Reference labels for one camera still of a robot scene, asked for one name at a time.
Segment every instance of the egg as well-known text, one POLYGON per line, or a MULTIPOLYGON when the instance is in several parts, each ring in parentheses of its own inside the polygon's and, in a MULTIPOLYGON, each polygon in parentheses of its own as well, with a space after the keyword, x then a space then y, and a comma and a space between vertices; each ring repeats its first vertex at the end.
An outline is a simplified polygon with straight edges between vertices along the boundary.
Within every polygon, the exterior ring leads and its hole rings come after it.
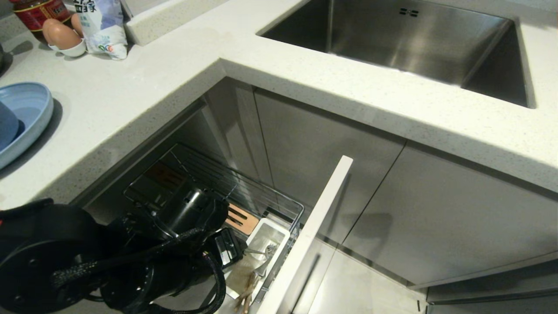
POLYGON ((50 26, 55 25, 55 24, 62 24, 62 22, 60 22, 59 20, 57 20, 55 18, 49 18, 48 20, 46 20, 42 24, 42 34, 45 37, 46 42, 48 42, 49 45, 51 45, 51 46, 54 45, 54 43, 50 39, 49 29, 50 29, 50 26))
POLYGON ((48 29, 48 36, 53 45, 60 50, 66 50, 79 45, 82 39, 73 29, 64 24, 52 24, 48 29))
POLYGON ((79 21, 79 15, 77 13, 71 16, 71 25, 75 32, 78 33, 79 37, 83 38, 83 30, 81 29, 81 22, 79 21))

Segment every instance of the kitchen counter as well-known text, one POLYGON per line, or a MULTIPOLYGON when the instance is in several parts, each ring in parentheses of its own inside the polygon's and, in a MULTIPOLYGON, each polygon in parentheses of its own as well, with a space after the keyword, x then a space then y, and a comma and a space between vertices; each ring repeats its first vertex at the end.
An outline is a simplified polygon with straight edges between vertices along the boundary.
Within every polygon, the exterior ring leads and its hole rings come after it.
POLYGON ((46 84, 55 116, 28 152, 0 170, 0 208, 46 196, 70 202, 225 76, 558 192, 556 14, 511 3, 434 2, 516 21, 535 109, 256 35, 300 0, 230 0, 132 47, 124 61, 66 60, 31 34, 4 42, 15 56, 0 85, 46 84))

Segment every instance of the gray cabinet door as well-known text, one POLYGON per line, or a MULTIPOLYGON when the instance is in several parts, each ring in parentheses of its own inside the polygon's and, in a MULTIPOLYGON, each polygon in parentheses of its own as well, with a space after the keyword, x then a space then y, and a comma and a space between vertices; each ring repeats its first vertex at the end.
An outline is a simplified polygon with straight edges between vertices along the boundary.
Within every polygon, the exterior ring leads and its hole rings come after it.
POLYGON ((344 246, 416 284, 556 258, 555 194, 409 143, 344 246))
POLYGON ((342 155, 354 159, 320 233, 341 243, 405 140, 261 89, 255 92, 275 188, 313 207, 342 155))

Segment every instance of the blue plate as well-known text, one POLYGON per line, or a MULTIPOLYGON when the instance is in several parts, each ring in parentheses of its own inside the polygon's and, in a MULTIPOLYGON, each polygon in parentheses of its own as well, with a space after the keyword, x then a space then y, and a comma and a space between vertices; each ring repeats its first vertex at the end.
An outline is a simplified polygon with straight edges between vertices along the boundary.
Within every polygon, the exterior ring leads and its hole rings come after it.
POLYGON ((12 110, 20 129, 11 144, 0 151, 0 169, 21 155, 45 130, 52 117, 54 102, 47 86, 18 83, 0 88, 0 102, 12 110))

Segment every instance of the stainless steel sink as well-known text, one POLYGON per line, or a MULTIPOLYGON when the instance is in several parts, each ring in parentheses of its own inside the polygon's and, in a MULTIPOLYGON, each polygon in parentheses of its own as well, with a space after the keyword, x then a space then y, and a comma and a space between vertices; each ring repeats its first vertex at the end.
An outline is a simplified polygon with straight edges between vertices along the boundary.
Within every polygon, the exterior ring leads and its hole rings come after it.
POLYGON ((506 18, 416 0, 311 0, 262 36, 529 107, 506 18))

